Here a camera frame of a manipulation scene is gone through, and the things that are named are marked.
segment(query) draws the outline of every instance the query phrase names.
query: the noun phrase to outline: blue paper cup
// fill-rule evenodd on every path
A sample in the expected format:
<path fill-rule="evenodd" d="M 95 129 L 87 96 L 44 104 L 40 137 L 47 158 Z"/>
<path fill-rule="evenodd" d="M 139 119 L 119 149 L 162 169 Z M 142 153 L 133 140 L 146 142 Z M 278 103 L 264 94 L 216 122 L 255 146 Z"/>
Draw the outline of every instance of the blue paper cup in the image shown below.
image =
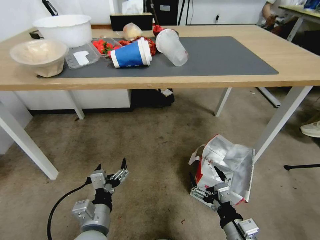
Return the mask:
<path fill-rule="evenodd" d="M 116 68 L 150 65 L 152 57 L 149 44 L 140 38 L 127 46 L 112 50 L 111 59 Z"/>

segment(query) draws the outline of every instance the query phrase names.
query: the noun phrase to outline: beige bowl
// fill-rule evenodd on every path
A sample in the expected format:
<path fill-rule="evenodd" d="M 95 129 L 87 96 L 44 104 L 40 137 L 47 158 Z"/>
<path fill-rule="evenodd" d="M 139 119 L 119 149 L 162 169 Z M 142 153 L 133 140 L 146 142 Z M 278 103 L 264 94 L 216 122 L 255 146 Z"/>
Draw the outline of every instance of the beige bowl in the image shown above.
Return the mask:
<path fill-rule="evenodd" d="M 10 56 L 36 74 L 52 77 L 62 72 L 68 50 L 66 44 L 56 40 L 34 40 L 14 46 Z"/>

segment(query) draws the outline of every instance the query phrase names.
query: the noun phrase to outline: wooden tabletop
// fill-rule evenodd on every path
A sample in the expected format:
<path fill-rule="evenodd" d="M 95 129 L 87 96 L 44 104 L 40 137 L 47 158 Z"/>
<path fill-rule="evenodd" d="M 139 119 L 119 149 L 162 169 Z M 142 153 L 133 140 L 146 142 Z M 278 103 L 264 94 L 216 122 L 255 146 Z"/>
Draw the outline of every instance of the wooden tabletop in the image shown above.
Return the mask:
<path fill-rule="evenodd" d="M 0 90 L 135 88 L 211 88 L 320 85 L 320 57 L 254 25 L 174 26 L 181 37 L 232 36 L 274 69 L 277 75 L 49 78 L 39 79 L 15 63 L 9 49 L 30 40 L 28 31 L 0 43 Z M 93 29 L 93 37 L 119 37 L 111 29 Z M 145 31 L 144 36 L 153 36 Z"/>
<path fill-rule="evenodd" d="M 302 15 L 306 15 L 306 16 L 310 16 L 310 17 L 314 17 L 314 18 L 319 18 L 320 19 L 320 13 L 317 11 L 312 11 L 312 10 L 305 10 L 303 8 L 303 5 L 295 5 L 295 6 L 279 6 L 279 8 L 284 9 L 284 10 L 288 10 L 289 12 L 295 14 L 302 14 Z"/>

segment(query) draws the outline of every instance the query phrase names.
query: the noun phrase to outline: human hand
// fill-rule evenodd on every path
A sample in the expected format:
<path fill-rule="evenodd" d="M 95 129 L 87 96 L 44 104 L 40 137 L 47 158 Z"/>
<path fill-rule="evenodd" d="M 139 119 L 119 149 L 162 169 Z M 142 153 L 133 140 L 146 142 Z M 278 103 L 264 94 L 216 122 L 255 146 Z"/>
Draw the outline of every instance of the human hand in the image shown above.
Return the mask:
<path fill-rule="evenodd" d="M 275 35 L 279 35 L 281 31 L 282 31 L 282 26 L 276 26 L 271 30 L 271 32 Z"/>
<path fill-rule="evenodd" d="M 277 18 L 277 16 L 270 15 L 266 20 L 266 25 L 273 26 L 276 23 L 276 18 Z"/>

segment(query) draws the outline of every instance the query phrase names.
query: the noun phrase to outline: white sneaker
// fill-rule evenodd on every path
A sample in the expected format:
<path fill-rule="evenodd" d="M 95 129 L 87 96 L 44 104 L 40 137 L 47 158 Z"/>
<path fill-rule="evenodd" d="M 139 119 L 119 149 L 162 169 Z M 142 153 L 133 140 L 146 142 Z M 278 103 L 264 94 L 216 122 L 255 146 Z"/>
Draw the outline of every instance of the white sneaker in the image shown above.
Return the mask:
<path fill-rule="evenodd" d="M 300 129 L 304 135 L 320 138 L 320 121 L 303 125 Z"/>

